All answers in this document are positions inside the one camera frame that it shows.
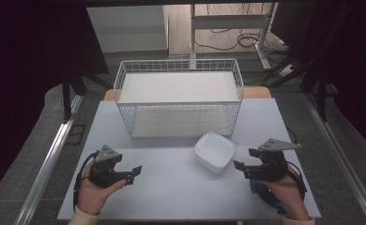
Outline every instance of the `white wall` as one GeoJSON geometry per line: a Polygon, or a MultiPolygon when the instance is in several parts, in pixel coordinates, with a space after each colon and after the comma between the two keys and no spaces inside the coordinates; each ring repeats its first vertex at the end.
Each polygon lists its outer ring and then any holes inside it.
{"type": "Polygon", "coordinates": [[[162,6],[89,7],[104,53],[166,50],[162,6]]]}

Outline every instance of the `black fabric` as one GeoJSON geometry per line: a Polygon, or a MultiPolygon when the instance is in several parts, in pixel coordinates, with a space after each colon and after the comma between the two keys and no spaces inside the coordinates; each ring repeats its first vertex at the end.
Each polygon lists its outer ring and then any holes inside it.
{"type": "Polygon", "coordinates": [[[366,139],[366,4],[357,2],[328,52],[335,103],[366,139]]]}
{"type": "Polygon", "coordinates": [[[46,92],[77,71],[108,73],[86,8],[0,1],[0,180],[38,121],[46,92]]]}

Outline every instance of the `person's left hand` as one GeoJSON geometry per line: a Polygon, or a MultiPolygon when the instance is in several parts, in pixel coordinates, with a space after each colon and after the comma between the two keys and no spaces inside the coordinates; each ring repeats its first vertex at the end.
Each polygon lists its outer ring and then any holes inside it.
{"type": "Polygon", "coordinates": [[[78,195],[78,208],[89,215],[98,215],[108,197],[127,184],[126,180],[120,180],[115,184],[101,188],[89,181],[90,169],[93,161],[84,168],[83,179],[81,180],[80,192],[78,195]]]}

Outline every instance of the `gray floor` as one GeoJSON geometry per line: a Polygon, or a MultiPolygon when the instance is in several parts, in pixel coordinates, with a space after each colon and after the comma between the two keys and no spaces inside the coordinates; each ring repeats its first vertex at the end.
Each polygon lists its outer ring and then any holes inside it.
{"type": "MultiPolygon", "coordinates": [[[[200,57],[222,56],[200,55],[200,57]]],[[[237,54],[224,57],[238,59],[240,69],[243,71],[243,79],[247,85],[259,85],[258,80],[266,77],[266,73],[252,73],[262,69],[255,54],[237,54]]],[[[141,58],[148,59],[148,55],[116,56],[108,54],[106,61],[111,75],[101,75],[100,77],[113,83],[121,60],[141,58]]],[[[153,58],[170,57],[158,55],[153,56],[153,58]]],[[[270,92],[277,100],[286,126],[295,132],[297,141],[303,145],[302,149],[297,150],[297,155],[322,214],[322,218],[317,219],[317,224],[366,224],[366,217],[358,200],[348,186],[341,169],[337,166],[331,149],[329,149],[305,103],[304,94],[298,88],[300,82],[301,77],[297,77],[280,87],[270,89],[270,92]]],[[[106,92],[103,87],[94,82],[85,80],[85,83],[88,90],[84,95],[80,113],[75,121],[75,131],[84,128],[84,132],[81,136],[70,133],[31,224],[67,224],[66,221],[57,221],[56,216],[66,194],[69,181],[74,175],[73,172],[84,147],[84,140],[90,130],[99,101],[106,92]]],[[[0,224],[12,224],[15,221],[52,145],[54,135],[62,123],[63,108],[60,86],[48,92],[45,102],[45,108],[36,127],[0,183],[0,224]]],[[[335,107],[333,97],[327,99],[326,110],[328,124],[366,187],[366,142],[335,107]]],[[[99,224],[115,223],[101,221],[99,224]]],[[[279,220],[259,220],[251,221],[249,224],[282,223],[279,220]]]]}

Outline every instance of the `human hand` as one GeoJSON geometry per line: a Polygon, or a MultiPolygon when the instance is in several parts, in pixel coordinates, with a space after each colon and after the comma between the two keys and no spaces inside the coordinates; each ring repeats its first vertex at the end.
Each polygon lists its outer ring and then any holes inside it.
{"type": "Polygon", "coordinates": [[[84,213],[95,216],[100,213],[100,210],[103,208],[108,197],[125,186],[127,181],[120,180],[107,188],[97,187],[87,179],[92,165],[93,161],[87,164],[84,168],[84,175],[81,180],[78,194],[78,208],[84,213]]]}
{"type": "MultiPolygon", "coordinates": [[[[288,165],[291,173],[297,174],[291,166],[288,165]]],[[[303,204],[297,183],[288,175],[278,181],[256,181],[267,186],[271,192],[282,202],[282,206],[287,213],[287,217],[294,220],[307,221],[311,218],[303,204]]]]}

